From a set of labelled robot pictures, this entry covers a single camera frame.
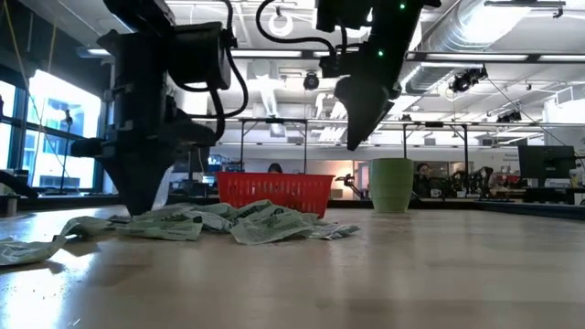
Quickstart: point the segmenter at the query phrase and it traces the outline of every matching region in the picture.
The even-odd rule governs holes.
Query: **black cable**
[[[347,52],[347,28],[339,19],[339,27],[341,27],[341,55],[345,55]]]
[[[268,34],[264,30],[264,28],[262,27],[261,16],[262,16],[262,11],[264,10],[264,8],[266,8],[266,6],[272,2],[274,2],[274,0],[265,0],[258,7],[258,11],[256,11],[256,27],[258,28],[258,30],[260,31],[260,34],[262,34],[263,37],[266,37],[267,39],[269,39],[272,42],[282,43],[282,44],[296,44],[296,43],[304,43],[304,42],[322,43],[322,44],[327,46],[327,49],[329,50],[329,55],[335,56],[335,48],[333,47],[331,42],[329,42],[327,39],[325,39],[323,37],[296,37],[296,38],[285,39],[285,38],[280,38],[280,37],[274,37],[274,36],[271,36],[270,34]]]
[[[234,9],[231,6],[231,2],[229,0],[221,0],[221,1],[224,4],[226,4],[226,7],[228,8],[227,30],[228,30],[229,35],[232,36],[231,27],[232,27],[232,23],[233,23]],[[234,61],[234,58],[231,55],[230,47],[231,47],[231,45],[227,44],[226,56],[228,57],[229,66],[234,71],[234,74],[236,75],[236,79],[238,80],[239,85],[241,86],[241,90],[243,93],[243,100],[242,100],[241,107],[239,109],[237,109],[236,111],[225,114],[223,112],[223,106],[219,106],[221,108],[221,113],[219,113],[217,110],[218,106],[215,104],[215,101],[214,101],[214,105],[216,106],[216,114],[203,114],[203,115],[189,114],[188,117],[190,119],[221,119],[221,118],[223,118],[224,125],[225,125],[225,118],[230,118],[230,117],[236,116],[236,115],[244,112],[244,110],[246,110],[246,108],[248,107],[248,101],[249,101],[249,97],[250,97],[250,95],[248,93],[248,86],[246,86],[246,81],[241,76],[241,73],[239,73],[238,67],[236,66],[236,62]],[[216,90],[210,90],[209,87],[200,89],[200,88],[188,87],[184,84],[177,85],[177,86],[183,90],[187,90],[187,91],[191,91],[191,92],[209,91],[209,92],[211,92],[212,100],[213,100],[214,92],[215,92],[215,94],[217,95],[218,100],[219,100],[218,92]]]
[[[532,119],[532,117],[530,117],[526,112],[522,111],[522,109],[520,109],[520,107],[517,106],[512,100],[510,100],[510,98],[498,86],[496,86],[495,83],[491,79],[487,78],[487,80],[490,81],[490,83],[494,86],[494,88],[496,88],[502,94],[502,96],[504,96],[520,113],[524,114],[524,116],[526,116],[532,123],[534,123],[538,128],[540,128],[540,130],[542,130],[545,134],[547,134],[550,137],[552,137],[553,139],[555,139],[561,145],[567,146],[559,138],[557,138],[557,136],[555,136],[554,134],[552,134],[551,132],[546,130],[545,127],[540,125],[540,123],[538,123],[536,120]],[[577,156],[577,158],[579,158],[579,154],[577,152],[573,151],[573,153]],[[585,168],[585,163],[583,163],[583,159],[579,159],[579,161],[581,162],[581,165],[583,166],[583,168]]]
[[[231,118],[234,117],[236,115],[241,114],[242,112],[244,112],[244,110],[246,110],[246,108],[248,107],[248,101],[250,98],[250,95],[248,93],[248,86],[246,86],[246,81],[244,80],[244,78],[241,76],[241,73],[239,73],[238,68],[236,67],[236,63],[234,62],[234,58],[231,56],[231,50],[229,48],[226,48],[226,55],[228,56],[228,62],[229,65],[231,66],[231,69],[234,71],[234,74],[236,75],[236,79],[239,82],[239,85],[241,86],[241,91],[243,93],[243,100],[241,103],[241,106],[239,107],[239,109],[224,114],[225,118]],[[190,119],[217,119],[219,117],[219,114],[189,114],[188,117]]]
[[[218,127],[216,128],[216,141],[221,139],[223,133],[226,130],[226,116],[223,112],[223,105],[221,105],[221,99],[219,98],[219,94],[217,90],[210,90],[211,93],[211,100],[213,101],[213,106],[216,108],[216,113],[218,114]]]
[[[231,6],[231,2],[229,0],[221,0],[221,2],[223,2],[226,7],[228,8],[228,22],[226,23],[226,29],[229,30],[231,32],[231,27],[233,25],[233,20],[234,20],[234,8]],[[190,92],[208,92],[211,91],[211,89],[209,88],[209,86],[205,87],[205,88],[197,88],[197,87],[189,87],[184,83],[180,83],[180,84],[176,84],[177,87],[179,87],[182,90],[186,90],[186,91],[190,91]]]

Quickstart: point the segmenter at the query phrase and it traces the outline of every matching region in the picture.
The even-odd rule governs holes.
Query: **person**
[[[417,173],[414,175],[412,190],[419,197],[431,197],[431,170],[428,164],[417,165]]]
[[[271,164],[268,167],[268,172],[273,173],[273,174],[282,174],[282,167],[280,164],[276,164],[276,163]]]

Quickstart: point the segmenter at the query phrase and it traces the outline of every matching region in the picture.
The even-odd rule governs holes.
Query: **security camera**
[[[316,90],[319,88],[319,78],[317,78],[317,73],[308,72],[307,76],[304,78],[303,86],[305,90]]]

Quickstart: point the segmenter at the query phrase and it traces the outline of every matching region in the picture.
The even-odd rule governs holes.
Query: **crumpled paper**
[[[67,236],[92,237],[110,227],[105,219],[79,217],[70,219],[50,242],[22,242],[13,238],[0,239],[0,266],[28,264],[51,258],[67,242]]]
[[[276,206],[270,200],[257,201],[239,209],[228,204],[177,204],[133,218],[113,218],[112,221],[92,217],[73,218],[50,242],[0,239],[0,266],[48,260],[67,243],[70,235],[90,238],[115,229],[122,235],[132,237],[195,241],[202,228],[217,233],[231,233],[237,242],[246,245],[294,236],[341,239],[359,230],[355,225],[329,224],[317,220],[316,214],[304,214]]]

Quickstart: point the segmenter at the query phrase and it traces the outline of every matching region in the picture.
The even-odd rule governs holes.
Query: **metal rod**
[[[244,133],[244,136],[247,135],[250,130],[254,129],[254,127],[256,127],[256,125],[258,124],[258,122],[255,122],[254,124],[252,124],[252,126]]]
[[[309,130],[309,124],[304,123],[304,173],[307,174],[307,132]]]
[[[217,119],[192,119],[194,122],[215,122]],[[266,122],[266,123],[287,123],[287,122],[296,122],[296,123],[302,123],[304,124],[305,122],[309,123],[309,124],[341,124],[341,125],[347,125],[347,120],[333,120],[333,119],[309,119],[309,120],[305,120],[305,119],[287,119],[287,118],[277,118],[277,119],[273,119],[273,118],[241,118],[241,119],[235,119],[235,118],[227,118],[226,122]],[[416,126],[424,126],[425,124],[441,124],[444,127],[459,127],[462,124],[466,124],[468,125],[470,128],[471,127],[534,127],[534,128],[538,128],[538,127],[553,127],[553,128],[583,128],[585,127],[585,124],[583,123],[553,123],[553,122],[539,122],[538,124],[534,124],[532,122],[506,122],[506,123],[501,123],[501,122],[399,122],[399,121],[383,121],[380,122],[379,124],[381,125],[385,125],[385,126],[402,126],[403,124],[408,124],[408,125],[416,125]],[[431,127],[425,127],[428,130],[437,130],[440,129],[441,127],[435,127],[435,126],[431,126]]]
[[[408,136],[406,135],[406,126],[407,124],[402,126],[402,136],[403,136],[403,141],[402,141],[402,145],[404,146],[404,158],[406,159],[406,139],[408,138]]]
[[[71,131],[71,124],[67,125],[67,133]],[[61,187],[59,188],[59,194],[63,194],[63,184],[65,183],[65,165],[67,164],[67,153],[69,148],[69,138],[65,140],[65,157],[63,158],[63,170],[61,171]]]
[[[246,21],[245,21],[244,16],[243,16],[243,12],[241,10],[241,4],[235,3],[233,5],[236,8],[236,15],[238,15],[239,24],[241,25],[241,31],[244,34],[244,37],[246,38],[246,43],[248,44],[248,46],[250,48],[254,48],[254,45],[252,45],[252,39],[250,37],[250,32],[248,31],[248,28],[246,26]]]
[[[246,136],[246,134],[244,133],[244,124],[246,124],[246,122],[242,121],[241,122],[241,141],[239,141],[239,170],[241,172],[244,171],[244,136]]]
[[[457,132],[457,131],[455,130],[455,128],[451,127],[451,129],[453,130],[453,132],[454,132],[454,133],[456,133],[456,134],[459,136],[459,138],[461,138],[461,139],[465,140],[465,137],[461,136],[461,134],[460,134],[459,132]]]
[[[307,134],[306,134],[306,133],[303,133],[303,131],[301,130],[301,128],[299,128],[299,126],[297,126],[296,124],[293,124],[292,126],[293,126],[293,127],[294,127],[294,128],[297,130],[297,131],[299,131],[299,133],[301,133],[301,135],[302,135],[303,137],[306,137],[306,136],[307,136]]]
[[[187,162],[186,165],[188,165],[188,173],[189,173],[189,178],[187,179],[187,181],[189,183],[193,182],[193,167],[191,166],[191,162],[193,161],[193,150],[189,149],[189,153],[187,153]]]
[[[408,136],[406,136],[406,139],[409,139],[409,137],[410,137],[410,136],[411,136],[411,135],[412,135],[414,132],[417,132],[419,129],[420,129],[420,126],[417,126],[415,129],[411,130],[411,131],[410,131],[410,133],[409,133],[409,135],[408,135]]]
[[[465,152],[465,197],[469,193],[469,148],[467,144],[467,125],[462,125],[463,127],[463,142],[464,147],[463,151]]]

